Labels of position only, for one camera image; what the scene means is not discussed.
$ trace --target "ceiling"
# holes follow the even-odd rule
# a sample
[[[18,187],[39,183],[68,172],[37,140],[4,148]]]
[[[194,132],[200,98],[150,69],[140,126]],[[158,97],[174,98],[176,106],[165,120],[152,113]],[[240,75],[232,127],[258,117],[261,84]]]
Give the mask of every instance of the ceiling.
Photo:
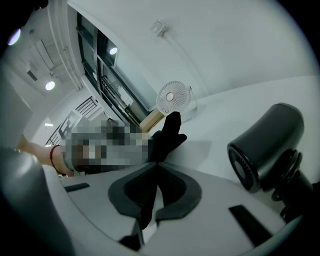
[[[51,70],[44,63],[39,63],[32,53],[31,47],[42,40],[43,45],[54,66]],[[27,74],[27,62],[31,62],[36,70],[37,81]],[[9,80],[18,94],[32,109],[44,98],[55,95],[62,98],[75,89],[58,54],[51,32],[47,8],[33,11],[26,25],[21,28],[17,43],[9,46],[3,55],[2,63],[10,70]],[[55,92],[47,91],[45,85],[55,81]]]

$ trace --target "white desk fan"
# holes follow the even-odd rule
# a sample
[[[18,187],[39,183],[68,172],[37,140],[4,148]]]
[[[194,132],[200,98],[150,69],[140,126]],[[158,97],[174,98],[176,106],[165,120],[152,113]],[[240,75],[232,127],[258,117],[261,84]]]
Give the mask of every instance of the white desk fan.
[[[195,101],[195,107],[189,109],[191,94]],[[182,122],[192,118],[198,108],[197,100],[192,93],[192,88],[185,86],[179,81],[168,82],[161,88],[156,97],[156,106],[164,116],[168,116],[175,111],[180,112]]]

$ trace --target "red bracelet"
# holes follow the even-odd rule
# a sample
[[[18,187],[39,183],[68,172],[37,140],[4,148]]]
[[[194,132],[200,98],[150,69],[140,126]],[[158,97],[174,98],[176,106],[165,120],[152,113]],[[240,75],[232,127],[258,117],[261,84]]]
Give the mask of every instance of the red bracelet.
[[[57,168],[55,167],[54,162],[52,161],[52,157],[53,157],[54,150],[55,150],[56,147],[59,147],[59,146],[60,146],[60,145],[55,145],[55,146],[53,146],[53,147],[51,148],[51,151],[50,151],[50,161],[51,161],[51,164],[52,164],[53,168],[55,169],[55,171],[56,171],[58,174],[64,176],[65,174],[60,173],[60,172],[57,170]]]

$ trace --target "window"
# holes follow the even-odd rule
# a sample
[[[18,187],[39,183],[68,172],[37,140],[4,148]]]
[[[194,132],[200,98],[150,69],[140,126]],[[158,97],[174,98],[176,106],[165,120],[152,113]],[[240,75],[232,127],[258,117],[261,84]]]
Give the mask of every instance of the window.
[[[141,91],[146,88],[137,90],[139,85],[133,85],[125,79],[123,70],[119,72],[116,68],[118,47],[79,13],[76,29],[85,75],[121,120],[139,125],[150,113],[151,105],[156,104],[156,93],[149,86],[154,103],[141,97]]]

